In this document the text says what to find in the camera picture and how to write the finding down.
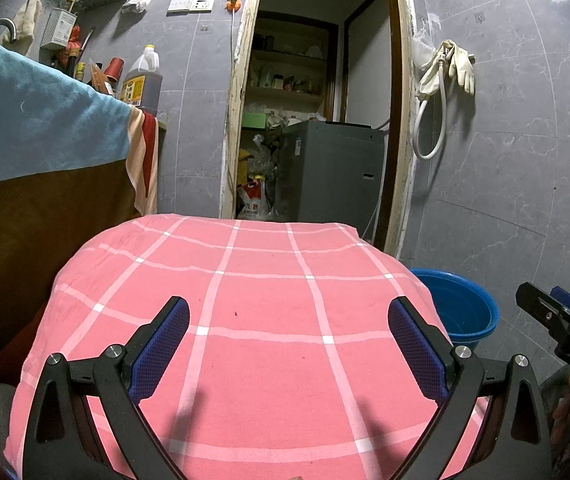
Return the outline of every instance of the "pink cloth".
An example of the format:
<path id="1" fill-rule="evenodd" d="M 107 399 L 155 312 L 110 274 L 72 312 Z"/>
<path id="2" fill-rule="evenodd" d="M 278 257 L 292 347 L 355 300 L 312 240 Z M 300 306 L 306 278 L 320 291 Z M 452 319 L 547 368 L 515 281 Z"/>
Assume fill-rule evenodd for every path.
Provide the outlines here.
<path id="1" fill-rule="evenodd" d="M 156 215 L 105 231 L 56 277 L 5 455 L 20 471 L 49 354 L 97 356 L 181 296 L 191 326 L 140 407 L 190 480 L 388 479 L 436 406 L 387 327 L 402 295 L 444 331 L 425 286 L 340 224 Z M 131 475 L 99 400 L 90 406 L 112 464 Z M 445 476 L 462 468 L 480 418 Z"/>

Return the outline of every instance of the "curved metal faucet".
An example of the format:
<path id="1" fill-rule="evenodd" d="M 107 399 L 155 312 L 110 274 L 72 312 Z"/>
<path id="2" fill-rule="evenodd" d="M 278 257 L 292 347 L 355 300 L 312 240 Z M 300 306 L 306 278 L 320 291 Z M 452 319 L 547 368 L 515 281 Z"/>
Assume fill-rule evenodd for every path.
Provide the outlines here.
<path id="1" fill-rule="evenodd" d="M 0 25 L 7 27 L 9 30 L 9 42 L 16 41 L 16 24 L 9 18 L 0 18 Z"/>

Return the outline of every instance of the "wooden shelf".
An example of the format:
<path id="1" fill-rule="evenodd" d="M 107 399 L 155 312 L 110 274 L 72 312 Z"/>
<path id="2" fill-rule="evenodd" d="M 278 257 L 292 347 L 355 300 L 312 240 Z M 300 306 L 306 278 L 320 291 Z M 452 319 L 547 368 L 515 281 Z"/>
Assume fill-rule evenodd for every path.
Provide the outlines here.
<path id="1" fill-rule="evenodd" d="M 289 52 L 280 52 L 277 50 L 252 50 L 252 58 L 258 61 L 305 66 L 323 72 L 327 70 L 326 60 L 318 59 L 317 57 L 302 56 L 302 54 L 290 54 Z"/>
<path id="2" fill-rule="evenodd" d="M 279 90 L 277 88 L 261 88 L 259 86 L 249 86 L 245 92 L 246 98 L 251 100 L 256 99 L 278 99 L 288 101 L 290 103 L 296 102 L 300 104 L 307 104 L 309 106 L 318 106 L 322 103 L 324 96 L 307 94 L 304 92 L 288 92 L 286 90 Z"/>

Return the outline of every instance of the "electrical outlet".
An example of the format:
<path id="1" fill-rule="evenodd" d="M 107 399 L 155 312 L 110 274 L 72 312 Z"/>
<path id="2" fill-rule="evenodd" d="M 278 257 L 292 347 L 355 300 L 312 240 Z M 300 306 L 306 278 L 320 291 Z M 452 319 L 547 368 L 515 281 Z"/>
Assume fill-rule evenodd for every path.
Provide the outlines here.
<path id="1" fill-rule="evenodd" d="M 190 12 L 211 12 L 214 9 L 214 0 L 192 0 Z"/>
<path id="2" fill-rule="evenodd" d="M 187 12 L 193 0 L 171 0 L 167 12 Z"/>

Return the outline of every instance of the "red paper cup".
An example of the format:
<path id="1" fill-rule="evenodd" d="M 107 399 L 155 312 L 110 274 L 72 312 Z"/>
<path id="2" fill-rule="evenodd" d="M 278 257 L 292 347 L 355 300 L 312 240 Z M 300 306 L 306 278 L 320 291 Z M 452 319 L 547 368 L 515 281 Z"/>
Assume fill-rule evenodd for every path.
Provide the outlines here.
<path id="1" fill-rule="evenodd" d="M 120 74 L 123 72 L 123 65 L 125 60 L 119 57 L 114 57 L 110 61 L 110 65 L 105 70 L 105 75 L 107 79 L 113 82 L 117 82 L 120 79 Z"/>

